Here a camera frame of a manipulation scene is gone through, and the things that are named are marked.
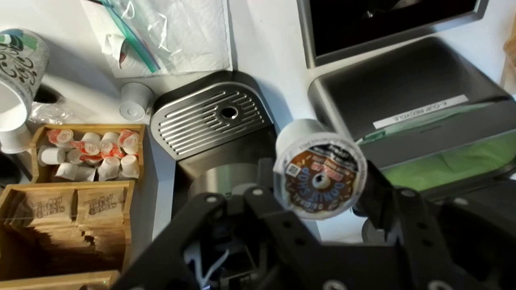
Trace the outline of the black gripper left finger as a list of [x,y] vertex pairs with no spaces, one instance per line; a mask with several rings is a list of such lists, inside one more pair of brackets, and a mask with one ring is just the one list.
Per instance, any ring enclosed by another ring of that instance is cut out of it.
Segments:
[[297,290],[287,254],[294,228],[266,191],[190,201],[111,290]]

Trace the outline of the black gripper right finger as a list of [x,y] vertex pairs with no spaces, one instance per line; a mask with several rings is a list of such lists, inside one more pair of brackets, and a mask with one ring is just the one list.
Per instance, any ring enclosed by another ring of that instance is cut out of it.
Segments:
[[419,194],[373,168],[357,212],[366,220],[360,290],[516,290],[510,181]]

